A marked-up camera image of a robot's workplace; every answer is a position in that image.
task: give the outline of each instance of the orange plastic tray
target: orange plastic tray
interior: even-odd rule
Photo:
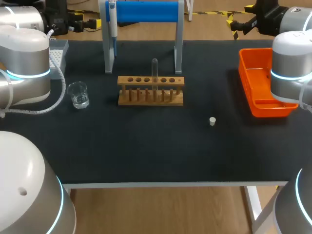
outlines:
[[[298,104],[284,103],[271,95],[272,48],[239,51],[239,75],[255,117],[286,117]]]

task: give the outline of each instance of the black tabletop mat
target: black tabletop mat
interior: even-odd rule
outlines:
[[[0,130],[31,140],[63,183],[289,180],[311,157],[312,115],[254,118],[237,70],[241,48],[271,44],[186,41],[184,107],[118,107],[117,76],[150,76],[152,58],[172,76],[173,43],[119,42],[108,75],[101,42],[71,41],[66,82],[84,81],[90,106],[77,111],[66,95],[48,114],[7,114]],[[61,84],[51,85],[46,101],[22,107],[52,105]]]

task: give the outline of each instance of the wooden floor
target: wooden floor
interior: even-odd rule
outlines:
[[[70,9],[98,11],[98,0],[71,5]],[[255,0],[194,0],[194,11],[243,10]],[[312,7],[311,0],[280,0],[284,6]],[[247,21],[249,14],[234,15]],[[253,29],[240,39],[272,39]],[[102,40],[101,31],[69,33],[60,39]],[[118,40],[174,40],[175,24],[139,23],[118,29]],[[194,15],[185,20],[185,40],[232,40],[221,15]],[[274,187],[258,188],[264,207]],[[251,233],[244,196],[239,187],[80,189],[72,197],[76,206],[77,234],[248,234]]]

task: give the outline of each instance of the wooden test tube rack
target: wooden test tube rack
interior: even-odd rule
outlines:
[[[183,106],[184,77],[158,77],[158,90],[152,90],[152,77],[118,77],[121,85],[118,105],[127,106]]]

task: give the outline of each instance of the blue cylinder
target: blue cylinder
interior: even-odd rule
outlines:
[[[177,1],[117,1],[117,21],[126,22],[177,22]],[[106,21],[109,6],[106,1]]]

